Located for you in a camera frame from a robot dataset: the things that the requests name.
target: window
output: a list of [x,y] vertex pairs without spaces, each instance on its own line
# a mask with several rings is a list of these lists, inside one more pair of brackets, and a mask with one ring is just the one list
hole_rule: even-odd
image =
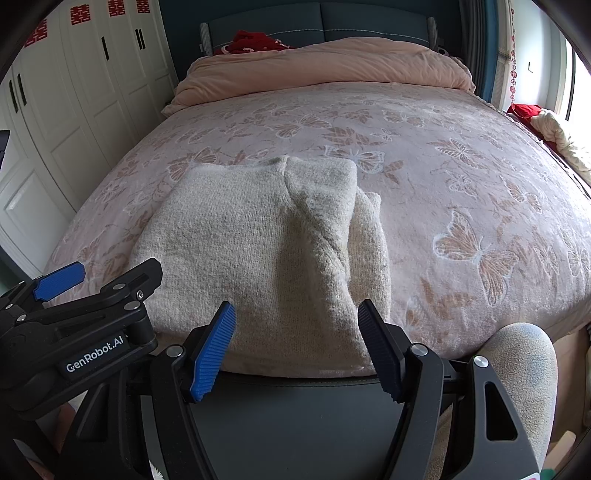
[[588,135],[588,118],[591,112],[591,74],[574,51],[572,72],[573,83],[566,119],[573,129],[581,133],[583,133],[584,127],[587,127],[586,135]]

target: headboard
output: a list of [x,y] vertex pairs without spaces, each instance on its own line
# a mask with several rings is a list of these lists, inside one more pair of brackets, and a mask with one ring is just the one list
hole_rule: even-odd
[[264,32],[293,47],[346,37],[386,37],[437,48],[433,17],[379,5],[311,2],[259,8],[201,23],[202,51],[213,55],[238,30]]

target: blue gripper pad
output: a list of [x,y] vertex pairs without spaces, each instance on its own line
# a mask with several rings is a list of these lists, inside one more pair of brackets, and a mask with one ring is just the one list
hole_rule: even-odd
[[58,295],[82,283],[86,272],[84,265],[74,262],[39,279],[37,288],[33,290],[35,300],[50,301]]
[[231,303],[224,302],[213,318],[207,336],[195,360],[191,396],[202,401],[211,392],[224,355],[236,328],[236,312]]

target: white blanket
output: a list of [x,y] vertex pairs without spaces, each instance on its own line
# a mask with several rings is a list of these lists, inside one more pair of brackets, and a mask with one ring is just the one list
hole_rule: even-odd
[[544,140],[555,142],[558,152],[568,164],[591,186],[591,148],[581,135],[576,135],[569,123],[552,110],[542,109],[531,118],[531,126],[542,134]]

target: bed sheet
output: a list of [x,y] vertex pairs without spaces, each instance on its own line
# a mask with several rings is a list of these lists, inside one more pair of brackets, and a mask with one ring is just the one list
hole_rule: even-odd
[[444,357],[529,322],[556,340],[588,322],[591,204],[525,129],[459,90],[327,83],[186,108],[144,138],[76,215],[46,271],[82,262],[98,292],[197,163],[348,158],[382,197],[390,322]]

